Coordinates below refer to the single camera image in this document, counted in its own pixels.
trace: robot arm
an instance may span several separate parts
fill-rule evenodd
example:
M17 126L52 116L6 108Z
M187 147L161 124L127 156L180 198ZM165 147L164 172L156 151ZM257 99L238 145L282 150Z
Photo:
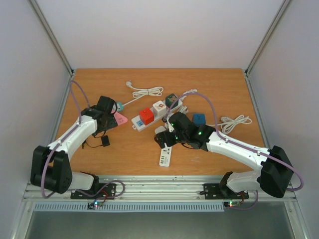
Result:
M70 160L78 147L90 135L96 136L100 132L117 126L116 120L111 113L115 101L101 96L95 106L86 108L81 112L81 121L78 119L74 125L56 141L47 147L38 146L33 152L30 181L33 185L40 186L44 165L54 150L49 162L44 188L57 193L64 193L67 190L96 189L98 180L95 175L88 173L72 172Z
M169 130L156 134L155 141L164 148L177 143L187 144L194 149L220 153L251 167L253 171L244 173L228 172L221 180L219 187L225 198L232 192L262 189L269 195L282 198L292 177L292 170L260 155L271 155L291 166L285 152L277 146L272 149L256 147L219 133L226 140L221 139L216 129L207 125L197 127L185 114L177 112L167 118ZM228 141L243 145L239 147Z

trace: blue cube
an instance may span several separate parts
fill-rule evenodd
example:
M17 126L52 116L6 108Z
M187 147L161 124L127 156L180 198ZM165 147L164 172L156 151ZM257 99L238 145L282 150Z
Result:
M204 114L194 114L192 120L196 126L200 126L202 124L206 124L206 119Z

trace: white wall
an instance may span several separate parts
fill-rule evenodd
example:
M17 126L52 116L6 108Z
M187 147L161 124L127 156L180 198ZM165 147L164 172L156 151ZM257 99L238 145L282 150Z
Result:
M0 46L0 238L6 239L32 152L48 143L69 76L26 0L0 2Z
M267 136L299 170L296 192L312 234L319 227L319 1L292 2L251 78ZM299 182L295 178L294 186Z
M282 0L38 0L73 68L246 68Z

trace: wooden tabletop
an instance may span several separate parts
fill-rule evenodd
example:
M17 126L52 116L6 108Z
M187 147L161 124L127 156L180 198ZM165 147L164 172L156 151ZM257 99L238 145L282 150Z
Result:
M144 108L165 99L171 93L181 95L190 89L206 95L213 102L217 117L232 119L243 114L252 119L252 124L240 124L229 134L246 143L263 146L255 112L241 69L78 69L75 80L83 87L89 101L95 105L101 95L117 102L126 103L133 99L125 82L132 81L135 88L164 87L163 96L144 96L127 105L120 113L128 122L118 126L107 135L110 146L89 148L87 145L75 152L71 160L73 171L84 171L96 175L223 175L225 172L244 172L250 168L220 154L191 150L175 145L172 148L170 167L159 166L160 147L154 141L155 129L160 120L138 132L132 128L131 118ZM75 96L82 109L86 107L84 97L73 85ZM209 104L199 96L188 96L183 101L188 106L187 116L204 113L207 124L213 124ZM69 96L62 117L58 136L61 136L77 119L77 110ZM91 146L101 143L89 137Z

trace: black mounting plate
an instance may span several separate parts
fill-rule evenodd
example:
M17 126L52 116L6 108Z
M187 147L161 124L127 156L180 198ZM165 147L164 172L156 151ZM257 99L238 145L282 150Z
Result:
M105 185L105 183L100 183L99 184L99 188L102 188L104 185ZM83 190L83 191L86 192L86 193L89 193L89 194L93 194L90 190L88 190L88 191ZM103 191L107 192L109 197L110 196L114 196L115 193L116 193L116 184L115 183L109 184L108 186L103 188ZM80 193L78 191L75 191L75 192L71 193L71 199L85 199L85 200L87 200L87 199L96 199L96 198L103 198L104 195L105 195L105 193L103 193L101 191L95 197L88 197L88 196L85 196L85 195L83 195L82 193Z
M248 193L245 193L244 191L241 193L244 195L244 199L249 199ZM202 191L201 194L205 195L205 199L242 199L242 196L239 193L232 193L229 195L229 198L224 198L218 183L205 183L204 191Z

